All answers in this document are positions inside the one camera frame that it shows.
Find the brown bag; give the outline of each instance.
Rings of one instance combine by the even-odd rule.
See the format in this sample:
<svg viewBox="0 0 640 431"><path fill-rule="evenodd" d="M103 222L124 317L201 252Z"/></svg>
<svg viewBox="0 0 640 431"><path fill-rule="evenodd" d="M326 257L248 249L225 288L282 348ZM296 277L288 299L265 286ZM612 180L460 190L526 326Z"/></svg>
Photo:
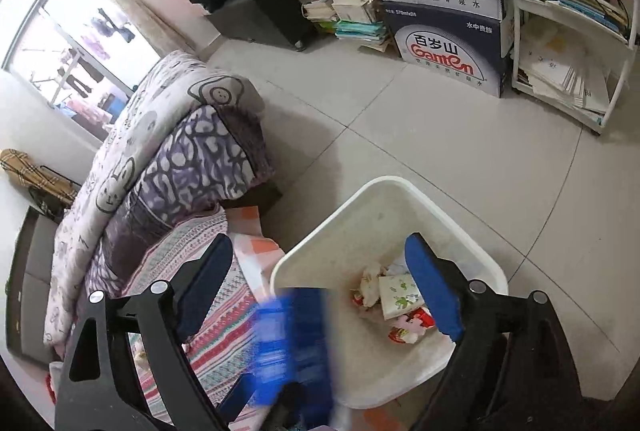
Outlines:
<svg viewBox="0 0 640 431"><path fill-rule="evenodd" d="M36 166L23 151L0 151L0 166L14 185L27 189L41 212L54 221L62 220L73 204L80 185L46 166Z"/></svg>

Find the floral blanket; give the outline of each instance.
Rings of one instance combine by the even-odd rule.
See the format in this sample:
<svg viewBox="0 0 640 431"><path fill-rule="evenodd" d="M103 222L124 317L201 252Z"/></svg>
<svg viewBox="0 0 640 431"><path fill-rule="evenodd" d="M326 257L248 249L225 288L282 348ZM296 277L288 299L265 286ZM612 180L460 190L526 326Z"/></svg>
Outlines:
<svg viewBox="0 0 640 431"><path fill-rule="evenodd" d="M244 134L247 131L243 120L247 115L255 119L261 114L264 109L262 98L245 78L221 69L209 69L184 52L170 53L149 72L116 121L110 136L96 153L89 176L73 206L58 228L44 328L45 343L65 343L85 275L103 232L130 190L140 183L142 174L145 177L154 175L145 183L156 184L161 201L171 200L171 206L166 207L169 214L172 208L184 205L180 202L184 197L172 198L175 188L172 189L165 172L170 170L170 164L184 167L189 163L188 157L196 156L189 153L189 143L184 148L186 152L165 152L165 159L154 157L158 157L163 143L169 144L167 138L176 127L203 106L212 106L210 119L201 119L200 123L196 119L191 129L196 132L214 130L215 134L205 137L205 147L214 153L221 146L225 148L225 151L218 151L217 162L221 165L213 172L218 181L227 185L235 180L249 186L254 184L257 176L248 155L237 140L231 141L227 136L230 132ZM226 137L222 144L216 135ZM260 143L263 147L264 141L258 141ZM150 162L158 168L149 169ZM242 188L239 191L239 194L244 192ZM101 256L105 257L105 252L98 253L97 259Z"/></svg>

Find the purple patterned blanket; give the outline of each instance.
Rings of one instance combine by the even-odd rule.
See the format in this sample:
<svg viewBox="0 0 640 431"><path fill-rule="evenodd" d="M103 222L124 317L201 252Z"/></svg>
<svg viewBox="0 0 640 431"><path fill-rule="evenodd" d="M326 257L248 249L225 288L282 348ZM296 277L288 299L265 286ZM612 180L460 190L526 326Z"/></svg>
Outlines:
<svg viewBox="0 0 640 431"><path fill-rule="evenodd" d="M147 249L180 221L240 198L272 175L253 114L237 106L197 108L166 137L107 224L85 292L119 296Z"/></svg>

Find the white shelf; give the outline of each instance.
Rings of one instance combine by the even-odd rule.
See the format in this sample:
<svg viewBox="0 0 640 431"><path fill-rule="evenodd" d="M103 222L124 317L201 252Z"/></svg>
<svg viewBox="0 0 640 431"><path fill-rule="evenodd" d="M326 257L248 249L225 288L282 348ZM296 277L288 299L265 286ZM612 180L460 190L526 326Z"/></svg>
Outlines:
<svg viewBox="0 0 640 431"><path fill-rule="evenodd" d="M620 98L620 93L622 93L622 88L628 80L631 68L636 59L636 52L638 50L638 47L636 46L636 37L638 35L638 29L640 26L640 0L634 0L633 9L631 11L631 28L629 36L630 40L632 40L631 42L625 40L624 37L619 36L604 25L600 25L596 21L591 21L587 16L579 12L574 12L567 7L549 2L539 2L538 0L513 1L516 15L514 18L514 43L512 51L512 87L516 90L520 90L525 94L536 97L544 103L550 104L551 106L566 113L568 116L577 119L577 121L580 121L588 128L591 128L592 130L600 134L605 129L607 122L609 122L611 114L616 107L616 103ZM537 97L533 93L533 89L529 85L518 81L518 68L520 66L520 29L522 26L522 15L520 14L521 10L530 12L532 14L537 14L538 16L543 16L548 20L556 21L565 26L573 28L582 34L585 34L592 40L617 40L617 42L612 43L601 43L600 47L598 48L602 52L605 48L607 49L607 52L609 51L609 48L612 48L616 56L615 59L617 59L618 62L621 63L618 82L616 84L615 90L613 91L613 95L610 98L607 113L604 116L600 116L599 114L592 114L588 110L572 108L567 104L560 103L559 101L550 98Z"/></svg>
<svg viewBox="0 0 640 431"><path fill-rule="evenodd" d="M511 83L511 87L515 88L516 90L519 90L527 95L530 95L540 101L542 101L543 103L549 104L550 106L553 106L554 108L557 108L558 110L561 110L562 112L566 113L568 116L571 116L572 118L576 119L577 121L581 122L582 124L584 124L585 126L587 126L588 128L591 128L594 132L597 132L599 134L602 133L604 126L602 126L600 123L602 122L603 116L590 112L589 110L583 110L580 108L572 108L571 106L568 106L567 104L561 103L560 101L555 101L551 98L548 97L543 97L543 96L537 96L535 93L533 93L533 88L529 85L527 85L526 83L523 83L522 81L517 81L514 80Z"/></svg>
<svg viewBox="0 0 640 431"><path fill-rule="evenodd" d="M584 14L573 10L572 8L565 7L558 2L542 2L540 0L515 0L516 5L520 10L525 10L531 14L542 16L548 20L561 23L567 27L577 30L578 32L585 34L586 36L599 38L603 34L611 36L613 39L619 41L624 47L631 51L629 48L628 40L626 40L620 34L615 33L610 28L607 28L597 21L591 20Z"/></svg>

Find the striped blanket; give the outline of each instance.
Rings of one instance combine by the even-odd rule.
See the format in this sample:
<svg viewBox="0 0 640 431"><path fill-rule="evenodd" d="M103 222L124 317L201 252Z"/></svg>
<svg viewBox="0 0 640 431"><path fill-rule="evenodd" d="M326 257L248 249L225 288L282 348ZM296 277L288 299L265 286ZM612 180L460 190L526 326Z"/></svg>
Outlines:
<svg viewBox="0 0 640 431"><path fill-rule="evenodd" d="M257 208L239 208L201 214L178 224L149 249L123 295L141 293L158 279L171 279L187 261L199 259L217 234L226 233L234 244L231 268L200 329L189 342L186 355L212 403L222 401L251 363L252 316L256 303L268 293L271 270L284 253L262 236ZM140 335L131 334L132 349L141 348ZM138 369L149 410L170 423L158 387L149 371ZM252 404L230 425L231 431L254 429L262 411Z"/></svg>

